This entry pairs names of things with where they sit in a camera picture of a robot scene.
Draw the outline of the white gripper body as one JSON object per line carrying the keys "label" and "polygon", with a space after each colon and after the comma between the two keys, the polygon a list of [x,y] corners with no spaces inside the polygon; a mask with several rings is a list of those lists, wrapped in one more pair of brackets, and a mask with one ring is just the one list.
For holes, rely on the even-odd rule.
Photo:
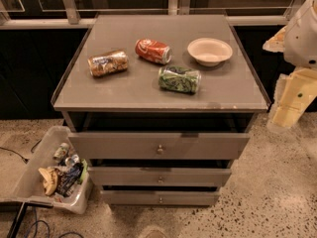
{"label": "white gripper body", "polygon": [[306,0],[286,26],[284,59],[317,68],[317,0]]}

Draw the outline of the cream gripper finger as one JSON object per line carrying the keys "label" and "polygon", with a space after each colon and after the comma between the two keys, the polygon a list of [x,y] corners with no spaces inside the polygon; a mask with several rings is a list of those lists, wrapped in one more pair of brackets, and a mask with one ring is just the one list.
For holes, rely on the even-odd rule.
{"label": "cream gripper finger", "polygon": [[290,75],[281,74],[276,82],[267,128],[284,133],[292,128],[317,97],[317,69],[298,66]]}
{"label": "cream gripper finger", "polygon": [[272,53],[283,53],[285,32],[286,27],[281,28],[273,37],[263,44],[263,49]]}

